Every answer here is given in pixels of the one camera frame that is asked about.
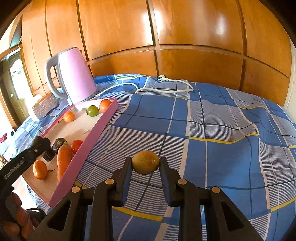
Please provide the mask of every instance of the carrot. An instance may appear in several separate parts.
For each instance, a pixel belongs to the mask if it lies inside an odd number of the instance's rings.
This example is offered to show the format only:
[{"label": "carrot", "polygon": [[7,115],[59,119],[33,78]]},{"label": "carrot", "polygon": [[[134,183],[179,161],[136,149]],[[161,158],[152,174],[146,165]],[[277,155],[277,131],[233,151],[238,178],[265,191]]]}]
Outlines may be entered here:
[{"label": "carrot", "polygon": [[57,153],[57,183],[62,179],[68,165],[72,160],[71,147],[62,145]]}]

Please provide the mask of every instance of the pink tray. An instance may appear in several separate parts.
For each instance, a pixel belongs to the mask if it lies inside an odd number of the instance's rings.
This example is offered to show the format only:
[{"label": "pink tray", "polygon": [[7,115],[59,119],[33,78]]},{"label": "pink tray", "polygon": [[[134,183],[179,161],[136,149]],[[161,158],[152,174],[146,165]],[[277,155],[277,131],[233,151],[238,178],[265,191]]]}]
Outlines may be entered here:
[{"label": "pink tray", "polygon": [[[112,101],[105,113],[100,113],[95,117],[86,114],[86,109],[90,105],[99,107],[102,99],[81,102],[70,106],[66,109],[55,122],[43,133],[42,137],[50,140],[51,145],[58,137],[65,138],[69,144],[76,139],[83,140],[82,145],[73,156],[67,170],[65,171],[61,181],[57,185],[57,172],[49,172],[45,180],[38,180],[33,175],[33,165],[24,173],[23,177],[32,190],[49,206],[54,207],[67,192],[72,188],[76,177],[82,168],[88,154],[97,142],[104,128],[118,108],[115,98],[109,98]],[[63,121],[63,115],[67,111],[72,111],[76,115],[76,119],[71,123]],[[48,170],[57,170],[57,156],[50,162],[46,162],[41,156],[38,160],[42,160],[47,165]]]}]

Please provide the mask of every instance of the blue plaid bedsheet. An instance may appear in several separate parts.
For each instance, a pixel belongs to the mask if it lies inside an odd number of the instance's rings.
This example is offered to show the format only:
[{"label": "blue plaid bedsheet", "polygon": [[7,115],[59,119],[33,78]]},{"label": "blue plaid bedsheet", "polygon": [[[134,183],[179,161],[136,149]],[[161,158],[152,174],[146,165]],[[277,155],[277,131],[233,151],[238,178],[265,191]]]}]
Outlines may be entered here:
[{"label": "blue plaid bedsheet", "polygon": [[[188,89],[177,82],[119,74],[94,78],[99,90],[116,83],[162,90]],[[192,83],[192,92],[162,94],[123,85],[98,98],[115,97],[119,108],[86,159],[75,182],[96,186],[120,168],[126,156],[152,150],[196,186],[218,186],[264,240],[280,240],[296,212],[296,130],[282,107],[264,98],[212,84]],[[35,126],[16,132],[15,153],[42,134],[66,107],[64,101]],[[30,190],[39,207],[47,205]],[[113,209],[115,240],[177,240],[179,208],[167,206],[159,171],[132,174],[128,199]],[[203,208],[202,230],[206,240]]]}]

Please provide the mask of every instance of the wall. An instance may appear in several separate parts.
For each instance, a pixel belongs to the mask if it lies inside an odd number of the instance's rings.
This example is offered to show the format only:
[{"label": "wall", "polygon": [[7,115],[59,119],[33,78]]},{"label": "wall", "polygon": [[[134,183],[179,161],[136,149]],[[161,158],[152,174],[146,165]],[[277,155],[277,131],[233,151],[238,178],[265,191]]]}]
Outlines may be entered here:
[{"label": "wall", "polygon": [[290,119],[296,122],[296,48],[291,41],[291,51],[292,51],[292,67],[291,67],[291,78],[290,85],[287,94],[287,98],[284,104]]},{"label": "wall", "polygon": [[17,26],[19,22],[21,22],[21,17],[23,15],[23,11],[21,11],[15,19],[11,22],[9,27],[4,32],[3,36],[0,39],[0,61],[5,58],[6,55],[10,54],[12,51],[16,50],[17,44],[20,40],[19,38],[16,38],[16,35],[14,37],[15,33],[19,33],[19,29],[17,29]]},{"label": "wall", "polygon": [[49,91],[46,60],[77,46],[93,76],[163,74],[286,99],[289,37],[259,0],[33,0],[22,21],[35,94]]},{"label": "wall", "polygon": [[0,119],[1,119],[1,125],[0,125],[0,138],[7,133],[8,136],[10,136],[10,133],[13,131],[12,126],[9,122],[9,119],[7,118],[4,109],[2,108],[2,105],[0,105]]}]

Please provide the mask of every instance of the kettle handle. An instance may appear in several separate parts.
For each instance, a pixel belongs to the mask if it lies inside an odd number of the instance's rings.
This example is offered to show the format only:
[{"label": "kettle handle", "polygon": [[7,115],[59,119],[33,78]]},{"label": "kettle handle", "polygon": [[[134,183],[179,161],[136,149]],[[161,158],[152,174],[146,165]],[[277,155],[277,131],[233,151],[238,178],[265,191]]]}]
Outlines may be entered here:
[{"label": "kettle handle", "polygon": [[[57,78],[59,80],[59,83],[60,83],[61,88],[64,93],[60,93],[59,91],[57,91],[56,87],[54,86],[54,83],[52,81],[52,76],[50,73],[50,68],[53,66],[56,66],[56,68],[57,68]],[[48,87],[49,87],[50,91],[55,95],[55,97],[60,98],[60,99],[68,99],[69,97],[68,97],[67,93],[65,92],[64,82],[63,82],[61,70],[59,67],[59,54],[52,56],[51,58],[49,58],[46,61],[44,73],[45,73],[45,79],[48,84]]]}]

